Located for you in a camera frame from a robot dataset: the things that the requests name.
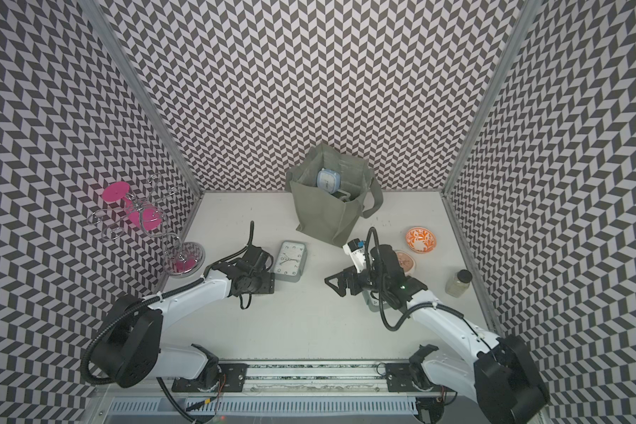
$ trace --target pink disc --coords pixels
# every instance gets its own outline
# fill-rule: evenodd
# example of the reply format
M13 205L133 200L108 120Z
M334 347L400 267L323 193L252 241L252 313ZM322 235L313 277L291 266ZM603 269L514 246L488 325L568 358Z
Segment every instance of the pink disc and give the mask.
M196 265L195 259L187 259L186 262L175 262L174 271L177 273L189 272Z
M129 184L125 181L117 181L105 188L102 193L102 199L106 203L113 203L114 201L119 201L124 198L128 192Z
M131 214L129 214L129 220L134 225L140 227L139 212L134 211ZM147 231L151 231L153 229L158 228L158 226L160 225L162 221L163 220L161 220L160 214L157 213L157 211L154 208L149 207L144 209L144 228Z

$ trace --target small bowl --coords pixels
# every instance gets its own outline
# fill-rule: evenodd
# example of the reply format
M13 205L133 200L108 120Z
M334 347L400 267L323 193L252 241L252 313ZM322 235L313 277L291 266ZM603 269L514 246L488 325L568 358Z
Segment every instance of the small bowl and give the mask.
M417 253L429 253L436 247L436 236L421 226L411 228L405 235L407 247Z
M415 262L414 259L402 250L394 250L398 257L398 264L403 269L406 277L411 276L414 273Z

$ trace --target chevron patterned wall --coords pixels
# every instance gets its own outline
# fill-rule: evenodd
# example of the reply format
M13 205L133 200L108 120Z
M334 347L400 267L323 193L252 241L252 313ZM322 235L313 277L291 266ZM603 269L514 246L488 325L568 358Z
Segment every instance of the chevron patterned wall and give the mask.
M308 148L440 189L523 0L100 0L205 189L278 190Z
M636 423L636 1L546 2L462 176L459 219L556 423Z
M102 243L85 220L108 183L152 171L185 187L73 1L0 0L0 423L82 413L93 329L162 271L161 246L127 226ZM174 229L193 202L171 202Z

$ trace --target white table surface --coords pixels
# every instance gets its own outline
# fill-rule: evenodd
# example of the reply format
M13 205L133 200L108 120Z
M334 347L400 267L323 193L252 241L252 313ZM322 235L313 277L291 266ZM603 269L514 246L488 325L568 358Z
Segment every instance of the white table surface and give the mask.
M207 193L187 240L201 243L205 262L210 263L245 245L250 220L255 223L253 244L269 248L274 257L284 240L306 243L308 257L301 280L276 281L274 294L253 296L251 307L244 311L236 297L212 302L163 332L164 342L200 344L224 360L407 360L422 344L449 349L413 319L397 332L388 331L362 295L342 298L328 287L324 279L352 262L341 248L296 230L290 193ZM410 252L416 261L414 276L441 301L485 327L473 288L459 299L445 293L448 278L465 264L440 193L384 193L382 208L369 219L359 219L350 238L364 240L371 226L377 228L381 244ZM435 250L416 254L407 248L405 233L413 226L424 226L435 234ZM195 278L170 278L165 289ZM387 317L394 324L400 313L387 310Z

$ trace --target glass base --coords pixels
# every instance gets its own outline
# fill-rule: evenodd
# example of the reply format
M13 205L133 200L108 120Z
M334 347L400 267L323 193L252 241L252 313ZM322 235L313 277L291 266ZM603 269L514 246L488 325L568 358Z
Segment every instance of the glass base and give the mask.
M170 277L192 276L205 259L205 249L199 243L185 242L180 249L175 248L165 256L165 272Z

